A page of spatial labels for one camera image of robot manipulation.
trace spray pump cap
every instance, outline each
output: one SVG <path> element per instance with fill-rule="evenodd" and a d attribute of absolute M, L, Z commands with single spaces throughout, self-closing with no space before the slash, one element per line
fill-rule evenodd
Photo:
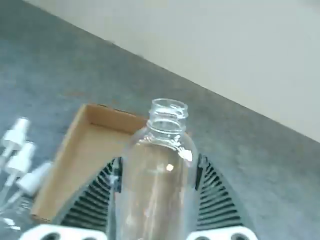
<path fill-rule="evenodd" d="M 8 148 L 10 145 L 14 144 L 13 150 L 20 150 L 26 141 L 29 125 L 30 121 L 28 118 L 18 118 L 12 128 L 4 134 L 2 138 L 2 145 L 5 148 Z"/>
<path fill-rule="evenodd" d="M 52 167 L 52 162 L 47 161 L 37 167 L 32 172 L 27 173 L 18 181 L 16 181 L 16 185 L 29 197 L 33 197 L 36 192 L 40 189 L 43 180 L 48 175 L 50 169 Z"/>
<path fill-rule="evenodd" d="M 10 158 L 5 166 L 5 171 L 10 175 L 16 174 L 17 177 L 25 175 L 31 166 L 31 159 L 34 156 L 35 150 L 36 145 L 33 142 L 27 141 L 17 155 Z"/>

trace bottle opening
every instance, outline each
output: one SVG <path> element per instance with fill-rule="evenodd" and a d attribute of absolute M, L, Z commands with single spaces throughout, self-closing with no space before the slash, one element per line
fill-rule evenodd
<path fill-rule="evenodd" d="M 152 101 L 147 122 L 149 128 L 162 133 L 184 132 L 188 105 L 181 101 L 158 98 Z"/>

